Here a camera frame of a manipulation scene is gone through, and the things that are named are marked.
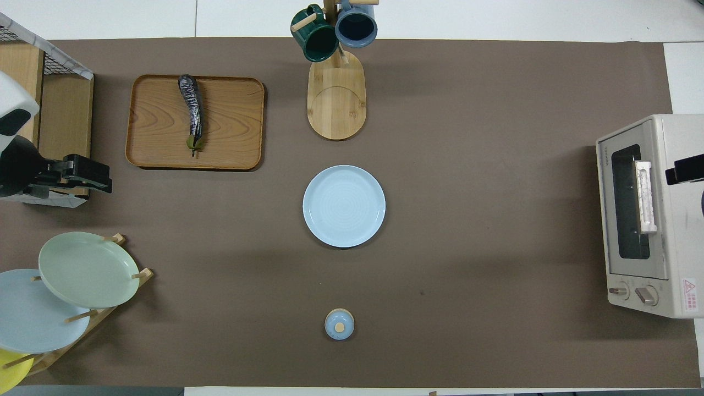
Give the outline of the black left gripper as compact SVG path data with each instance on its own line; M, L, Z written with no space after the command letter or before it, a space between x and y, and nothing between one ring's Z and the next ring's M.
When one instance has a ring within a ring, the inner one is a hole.
M112 193L110 168L101 162L81 155L67 155L67 164L61 174L50 170L54 160L47 160L28 139L16 135L2 151L1 197L32 196L48 198L50 188L83 188Z

